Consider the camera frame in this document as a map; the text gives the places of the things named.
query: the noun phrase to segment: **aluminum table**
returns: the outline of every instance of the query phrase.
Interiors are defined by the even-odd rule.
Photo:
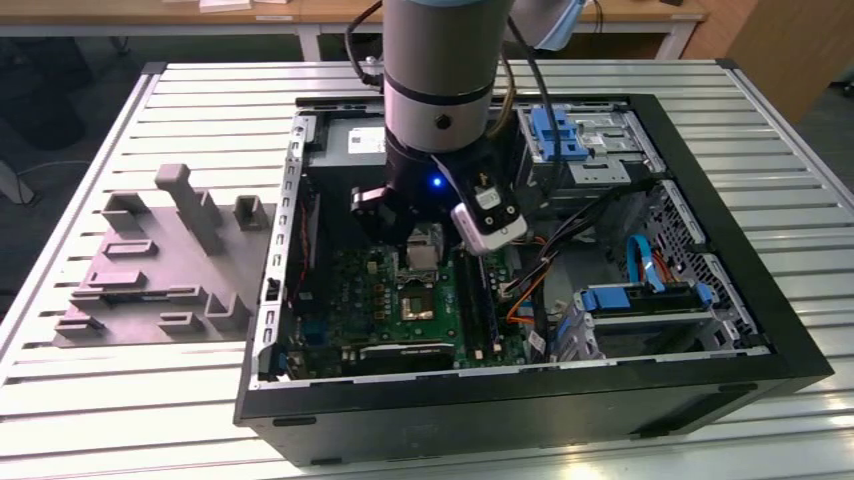
[[[241,342],[60,350],[52,328],[107,230],[97,210],[109,192],[141,190],[148,205],[165,204],[155,172],[183,162],[215,200],[273,199],[295,99],[364,89],[343,63],[149,66],[0,327],[0,478],[746,479],[854,471],[854,197],[738,70],[712,61],[543,61],[542,69],[556,93],[658,95],[835,376],[686,437],[300,472],[231,423]],[[520,90],[535,93],[527,67],[513,70]]]

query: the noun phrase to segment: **gray plastic part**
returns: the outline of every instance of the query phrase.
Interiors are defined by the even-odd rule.
[[[168,335],[195,333],[204,330],[204,324],[192,312],[161,313],[157,326]]]
[[[82,288],[70,294],[70,304],[85,311],[103,310],[109,308],[109,304],[101,298],[103,288]]]
[[[227,306],[223,305],[216,295],[211,295],[204,307],[204,316],[213,328],[220,331],[241,330],[249,323],[249,310],[237,295],[231,296]]]
[[[268,218],[275,216],[275,205],[263,205]],[[177,218],[173,207],[151,207],[148,213],[135,215],[141,227],[137,232],[109,230],[104,234],[101,248],[92,258],[93,273],[139,271],[148,279],[143,287],[92,288],[82,282],[72,294],[72,307],[66,316],[88,315],[97,319],[104,329],[100,335],[65,336],[57,334],[53,344],[58,347],[135,345],[171,342],[240,341],[245,330],[219,330],[204,316],[209,295],[228,300],[237,295],[248,315],[255,314],[260,279],[264,272],[265,252],[271,229],[241,231],[232,214],[232,205],[219,207],[223,225],[216,229],[223,241],[223,254],[209,257],[191,232]],[[117,242],[151,240],[157,245],[156,255],[104,255],[107,245]],[[159,327],[164,313],[195,314],[203,329],[173,336]]]
[[[108,243],[103,254],[111,259],[145,257],[157,254],[157,245],[151,240],[123,240]]]
[[[89,287],[101,288],[141,288],[148,279],[139,270],[117,272],[92,272],[89,275]]]
[[[204,305],[208,301],[208,292],[201,285],[173,285],[169,287],[165,298],[175,305]]]
[[[211,194],[208,192],[201,192],[201,194],[196,192],[196,196],[199,197],[199,204],[201,205],[201,210],[204,211],[204,214],[211,220],[211,223],[213,224],[215,227],[221,227],[223,215],[219,212],[219,208],[216,208],[216,204],[213,203],[213,198],[211,197]]]
[[[103,331],[104,325],[81,313],[64,316],[56,325],[56,333],[68,339],[100,338]]]
[[[211,218],[212,200],[203,194],[201,200],[189,186],[189,168],[183,163],[160,166],[155,185],[167,192],[177,207],[177,216],[184,227],[196,237],[196,241],[208,255],[223,253],[223,241],[216,234],[216,223]]]
[[[113,193],[109,195],[107,205],[101,210],[104,220],[109,222],[112,229],[120,234],[124,232],[140,232],[136,215],[148,213],[148,207],[143,199],[133,192]]]
[[[269,218],[264,212],[261,199],[255,195],[240,195],[232,210],[240,230],[253,231],[269,228]]]

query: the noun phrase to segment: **black cable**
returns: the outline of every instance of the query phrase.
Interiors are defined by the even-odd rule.
[[[379,87],[383,84],[380,80],[381,77],[380,75],[371,75],[368,73],[364,73],[364,70],[361,69],[361,65],[359,65],[359,61],[356,60],[356,55],[353,54],[353,51],[352,51],[352,32],[356,29],[356,27],[361,25],[361,22],[364,22],[365,18],[373,15],[376,10],[379,10],[379,7],[381,6],[383,6],[383,1],[379,0],[373,5],[368,7],[368,9],[364,12],[361,12],[361,14],[353,19],[352,23],[347,25],[347,30],[344,30],[344,48],[347,49],[347,57],[349,58],[349,64],[352,65],[352,69],[356,72],[356,76],[359,77],[359,80],[361,80],[361,83],[364,83],[371,87]]]
[[[604,30],[604,13],[602,12],[602,4],[599,0],[592,0],[592,4],[596,7],[596,25],[592,29],[592,33],[603,33]]]
[[[531,73],[534,74],[534,81],[536,82],[536,88],[539,88],[540,95],[543,96],[543,106],[546,107],[546,115],[548,116],[548,128],[554,132],[555,143],[558,145],[554,159],[554,166],[551,172],[551,178],[548,180],[548,186],[543,191],[544,200],[547,201],[551,198],[551,194],[554,192],[558,179],[563,175],[563,161],[560,160],[560,154],[563,153],[563,146],[560,142],[560,130],[558,130],[558,117],[555,117],[555,109],[551,104],[551,97],[548,96],[548,89],[546,88],[546,81],[543,80],[543,73],[539,71],[539,66],[536,65],[536,57],[534,48],[524,41],[524,37],[521,36],[521,32],[519,31],[519,27],[516,27],[516,22],[513,22],[512,17],[507,17],[507,27],[509,27],[509,33],[512,33],[513,39],[524,50],[524,58],[528,62],[528,66],[531,67]]]
[[[543,363],[548,363],[550,341],[548,341],[548,313],[546,312],[546,285],[540,283],[531,294],[531,303],[534,304],[534,331],[544,340],[543,346]]]
[[[604,30],[604,15],[602,13],[602,4],[599,3],[599,0],[594,0],[594,7],[596,9],[596,23],[594,24],[594,27],[592,27],[592,34],[590,35],[590,42],[588,42],[588,50],[590,50],[591,58],[595,58],[596,56],[595,50],[594,50],[596,36],[602,34]]]

